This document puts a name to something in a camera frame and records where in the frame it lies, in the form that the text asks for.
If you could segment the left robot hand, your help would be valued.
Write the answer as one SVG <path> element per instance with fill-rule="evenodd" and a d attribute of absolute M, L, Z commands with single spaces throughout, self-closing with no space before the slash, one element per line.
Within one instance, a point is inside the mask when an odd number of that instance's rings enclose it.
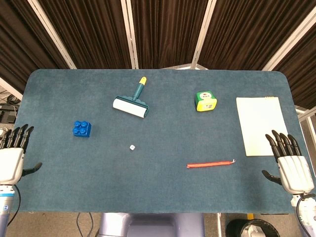
<path fill-rule="evenodd" d="M 34 127 L 27 124 L 5 131 L 0 137 L 0 184 L 15 185 L 26 175 L 38 171 L 42 163 L 33 168 L 24 168 L 24 157 Z"/>

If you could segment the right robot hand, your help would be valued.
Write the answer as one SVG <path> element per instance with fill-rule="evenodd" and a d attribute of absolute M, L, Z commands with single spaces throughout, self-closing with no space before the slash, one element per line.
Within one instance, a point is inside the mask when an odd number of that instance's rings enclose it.
<path fill-rule="evenodd" d="M 272 134 L 273 137 L 269 134 L 265 136 L 271 146 L 280 176 L 273 176 L 266 170 L 262 170 L 262 174 L 269 181 L 283 186 L 292 195 L 310 193 L 315 185 L 298 142 L 290 134 L 277 133 L 275 130 L 272 130 Z"/>

